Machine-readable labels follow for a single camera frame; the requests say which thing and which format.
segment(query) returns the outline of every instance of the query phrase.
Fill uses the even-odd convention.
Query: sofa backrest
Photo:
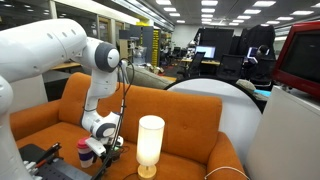
[[[90,76],[73,74],[65,87],[59,109],[61,121],[80,125]],[[100,115],[119,112],[122,87],[99,101]],[[217,139],[222,103],[220,98],[182,94],[131,86],[121,127],[125,141],[137,142],[139,119],[156,115],[164,119],[162,151],[206,164]]]

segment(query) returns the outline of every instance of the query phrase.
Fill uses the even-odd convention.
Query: cup
[[[88,137],[79,139],[77,144],[80,164],[83,168],[90,167],[93,162],[93,151],[86,144],[86,139],[88,139]]]

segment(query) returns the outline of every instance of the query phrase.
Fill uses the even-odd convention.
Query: computer monitor
[[[250,47],[248,50],[247,58],[253,58],[257,55],[258,48],[257,47]]]
[[[196,52],[205,52],[205,59],[214,59],[214,52],[216,47],[213,46],[197,46]]]

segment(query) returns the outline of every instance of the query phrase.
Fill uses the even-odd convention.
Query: sofa cushion
[[[69,78],[60,103],[61,121],[80,124],[89,85],[90,76],[75,73]],[[119,112],[121,90],[122,87],[111,97],[99,101],[97,111],[102,116],[110,111]],[[222,110],[220,98],[132,86],[126,97],[126,106],[121,127],[125,140],[137,142],[141,117],[160,116],[166,123],[162,150],[207,163],[217,139]]]
[[[48,149],[54,143],[60,142],[62,146],[59,150],[60,156],[63,157],[68,164],[89,175],[93,175],[100,167],[101,161],[98,160],[89,168],[81,168],[76,148],[78,139],[88,135],[89,133],[87,131],[76,125],[61,122],[20,139],[17,141],[17,145],[18,147],[23,147],[32,142],[42,149]],[[124,147],[126,152],[121,154],[120,159],[108,168],[104,178],[124,179],[126,176],[137,172],[139,164],[136,160],[136,145],[125,142]],[[205,173],[206,167],[204,165],[168,153],[161,153],[160,160],[157,163],[158,179],[202,179]]]

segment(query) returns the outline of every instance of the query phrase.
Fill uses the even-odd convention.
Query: sofa armrest
[[[219,132],[216,145],[212,150],[207,163],[207,174],[222,166],[233,167],[244,173],[241,162],[229,138],[223,132]],[[220,169],[208,176],[207,179],[245,180],[246,177],[231,169]]]
[[[60,100],[27,108],[10,115],[11,130],[19,140],[59,122]]]

